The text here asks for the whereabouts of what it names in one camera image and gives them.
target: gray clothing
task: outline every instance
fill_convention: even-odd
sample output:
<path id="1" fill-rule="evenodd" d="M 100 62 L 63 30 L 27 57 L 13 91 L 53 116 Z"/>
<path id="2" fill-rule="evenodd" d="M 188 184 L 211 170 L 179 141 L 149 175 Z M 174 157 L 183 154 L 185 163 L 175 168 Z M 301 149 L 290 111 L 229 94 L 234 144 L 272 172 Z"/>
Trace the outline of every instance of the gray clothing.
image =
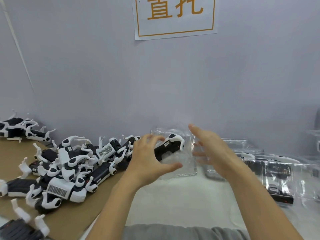
<path id="1" fill-rule="evenodd" d="M 126 226 L 123 240 L 250 240 L 248 232 L 229 228 L 182 227 L 162 224 Z"/>

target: paper sign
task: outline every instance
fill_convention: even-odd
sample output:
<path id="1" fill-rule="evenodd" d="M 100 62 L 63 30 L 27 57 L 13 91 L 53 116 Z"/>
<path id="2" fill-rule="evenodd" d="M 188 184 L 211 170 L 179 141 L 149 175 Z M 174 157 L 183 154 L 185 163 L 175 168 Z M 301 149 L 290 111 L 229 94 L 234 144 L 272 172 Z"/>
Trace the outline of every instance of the paper sign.
<path id="1" fill-rule="evenodd" d="M 132 0 L 136 40 L 217 32 L 216 0 Z"/>

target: white tabletop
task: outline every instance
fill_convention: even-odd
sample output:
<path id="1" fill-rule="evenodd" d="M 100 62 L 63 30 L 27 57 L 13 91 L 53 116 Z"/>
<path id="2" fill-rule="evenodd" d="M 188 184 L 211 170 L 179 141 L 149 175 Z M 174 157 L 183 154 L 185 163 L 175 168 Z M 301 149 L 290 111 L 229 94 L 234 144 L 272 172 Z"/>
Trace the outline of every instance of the white tabletop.
<path id="1" fill-rule="evenodd" d="M 320 204 L 313 200 L 303 204 L 295 199 L 283 211 L 305 240 L 319 239 Z M 0 225 L 5 222 L 0 217 Z M 158 180 L 138 191 L 126 225 L 152 223 L 245 229 L 230 185 L 206 178 L 201 167 L 196 176 Z"/>

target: wall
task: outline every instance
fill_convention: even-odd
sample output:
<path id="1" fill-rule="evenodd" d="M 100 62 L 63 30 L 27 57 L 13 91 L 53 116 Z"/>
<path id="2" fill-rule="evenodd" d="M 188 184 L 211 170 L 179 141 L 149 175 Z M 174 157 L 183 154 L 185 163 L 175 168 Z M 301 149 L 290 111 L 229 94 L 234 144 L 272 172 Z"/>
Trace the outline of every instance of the wall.
<path id="1" fill-rule="evenodd" d="M 39 117 L 97 141 L 193 122 L 308 153 L 320 0 L 220 0 L 218 34 L 134 40 L 131 0 L 5 0 Z"/>
<path id="2" fill-rule="evenodd" d="M 25 67 L 0 6 L 0 120 L 12 115 L 36 114 L 36 104 Z"/>

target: cardboard sheet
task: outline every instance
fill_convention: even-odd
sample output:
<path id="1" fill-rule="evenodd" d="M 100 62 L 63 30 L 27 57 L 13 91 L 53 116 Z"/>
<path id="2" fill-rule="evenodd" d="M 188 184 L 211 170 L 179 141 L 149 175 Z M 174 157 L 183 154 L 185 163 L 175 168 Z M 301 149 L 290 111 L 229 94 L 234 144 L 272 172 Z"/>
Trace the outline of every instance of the cardboard sheet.
<path id="1" fill-rule="evenodd" d="M 21 143 L 18 141 L 7 141 L 0 138 L 0 179 L 5 181 L 13 180 L 22 173 L 18 168 L 23 158 L 28 157 L 27 164 L 33 162 L 36 149 L 32 145 L 35 141 L 24 139 Z M 37 142 L 42 149 L 46 147 Z M 99 185 L 95 193 L 87 193 L 83 203 L 74 203 L 63 201 L 62 206 L 56 211 L 47 214 L 44 221 L 50 228 L 49 238 L 54 240 L 76 240 L 80 238 L 83 232 L 90 226 L 104 207 L 113 186 L 122 177 L 123 172 L 117 172 L 114 176 L 106 179 Z M 10 219 L 17 219 L 12 210 L 8 196 L 0 197 L 0 215 Z M 35 209 L 26 205 L 25 199 L 18 199 L 18 205 L 31 215 L 32 218 L 38 215 Z"/>

